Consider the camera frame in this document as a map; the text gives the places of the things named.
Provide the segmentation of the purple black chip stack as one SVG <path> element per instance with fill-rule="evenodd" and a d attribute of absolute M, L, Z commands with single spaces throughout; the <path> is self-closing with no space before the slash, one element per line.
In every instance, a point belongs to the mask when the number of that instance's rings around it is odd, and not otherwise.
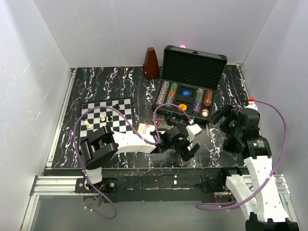
<path fill-rule="evenodd" d="M 195 101 L 193 105 L 193 114 L 199 115 L 201 110 L 202 103 L 201 101 Z"/>

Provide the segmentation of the red playing card box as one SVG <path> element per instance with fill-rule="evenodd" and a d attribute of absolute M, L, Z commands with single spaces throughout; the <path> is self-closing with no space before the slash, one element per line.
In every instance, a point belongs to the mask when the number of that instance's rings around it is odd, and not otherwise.
<path fill-rule="evenodd" d="M 147 123 L 139 123 L 137 132 L 141 134 L 142 136 L 146 134 L 150 134 L 152 131 L 155 131 L 154 125 L 150 125 Z"/>

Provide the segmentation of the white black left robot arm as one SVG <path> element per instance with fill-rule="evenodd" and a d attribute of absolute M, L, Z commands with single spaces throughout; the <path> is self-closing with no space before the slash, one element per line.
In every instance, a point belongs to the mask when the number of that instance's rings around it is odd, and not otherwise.
<path fill-rule="evenodd" d="M 200 148 L 199 144 L 192 145 L 192 142 L 201 132 L 202 129 L 198 124 L 177 125 L 169 130 L 160 130 L 160 142 L 153 145 L 136 134 L 120 133 L 104 126 L 80 141 L 86 187 L 93 193 L 102 188 L 102 167 L 115 154 L 157 154 L 173 149 L 180 154 L 183 161 L 188 161 Z"/>

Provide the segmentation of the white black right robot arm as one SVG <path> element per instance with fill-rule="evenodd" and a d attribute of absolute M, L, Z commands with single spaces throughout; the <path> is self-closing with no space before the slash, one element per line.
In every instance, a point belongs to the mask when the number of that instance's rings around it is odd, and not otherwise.
<path fill-rule="evenodd" d="M 241 171 L 223 168 L 218 187 L 231 191 L 236 200 L 232 208 L 240 208 L 246 219 L 247 231 L 297 231 L 299 225 L 287 215 L 276 186 L 275 170 L 269 142 L 259 133 L 260 113 L 254 102 L 236 110 L 229 104 L 210 116 L 210 122 L 224 121 L 220 129 L 226 134 L 223 147 L 240 153 L 248 168 L 253 188 L 244 181 Z"/>

